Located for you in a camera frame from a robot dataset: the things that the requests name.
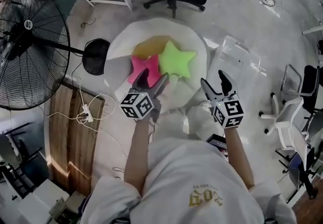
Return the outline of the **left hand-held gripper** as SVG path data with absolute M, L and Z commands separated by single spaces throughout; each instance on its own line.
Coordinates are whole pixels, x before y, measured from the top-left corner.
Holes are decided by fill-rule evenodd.
M 163 74 L 152 87 L 152 92 L 146 90 L 149 88 L 148 76 L 148 68 L 137 76 L 133 82 L 133 88 L 130 88 L 122 99 L 120 108 L 128 118 L 143 120 L 146 117 L 150 117 L 154 123 L 157 123 L 161 110 L 158 96 L 163 93 L 170 76 L 168 73 Z

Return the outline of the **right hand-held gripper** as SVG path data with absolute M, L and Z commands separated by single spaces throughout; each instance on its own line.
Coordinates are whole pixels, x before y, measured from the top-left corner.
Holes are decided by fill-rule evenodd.
M 236 128 L 242 122 L 244 111 L 238 97 L 238 88 L 235 81 L 223 70 L 218 70 L 221 79 L 222 92 L 216 92 L 207 80 L 200 79 L 200 85 L 208 100 L 213 100 L 212 115 L 223 129 Z M 223 95 L 231 95 L 219 100 Z

